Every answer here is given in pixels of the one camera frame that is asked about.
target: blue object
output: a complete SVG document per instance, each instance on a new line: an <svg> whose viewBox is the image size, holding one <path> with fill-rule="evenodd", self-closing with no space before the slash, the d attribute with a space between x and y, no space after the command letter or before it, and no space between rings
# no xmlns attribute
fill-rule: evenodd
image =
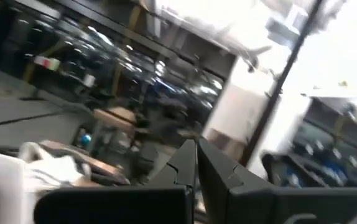
<svg viewBox="0 0 357 224"><path fill-rule="evenodd" d="M82 146L87 146L89 145L90 141L91 141L91 136L89 134L84 134L81 138L81 145Z"/></svg>

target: black pole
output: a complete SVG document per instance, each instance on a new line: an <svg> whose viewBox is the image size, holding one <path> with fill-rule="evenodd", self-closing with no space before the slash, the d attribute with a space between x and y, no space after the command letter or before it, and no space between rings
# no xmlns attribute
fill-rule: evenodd
<svg viewBox="0 0 357 224"><path fill-rule="evenodd" d="M246 167L246 165L248 164L248 162L257 146L257 143L259 142L261 134L263 133L263 131L266 127L266 124L269 121L269 118L271 117L271 114L272 114L274 107L277 103L279 93L281 92L281 88L285 82L285 79L288 76L293 63L295 62L295 59L297 58L297 55L299 54L300 48L302 47L304 40L310 31L311 26L313 25L313 22L317 16L318 9L321 6L322 2L323 2L323 0L316 0L314 2L311 13L310 13L305 25L303 26L302 31L300 32L299 38L297 39L297 41L295 43L293 51L292 51L292 53L288 59L288 62L285 66L285 69L282 72L282 75L277 80L277 83L274 87L274 91L272 92L272 95L271 95L269 101L267 102L266 107L264 108L264 111L260 117L260 120L253 132L253 135L248 142L248 145L244 147L242 158L239 161L239 163L242 166Z"/></svg>

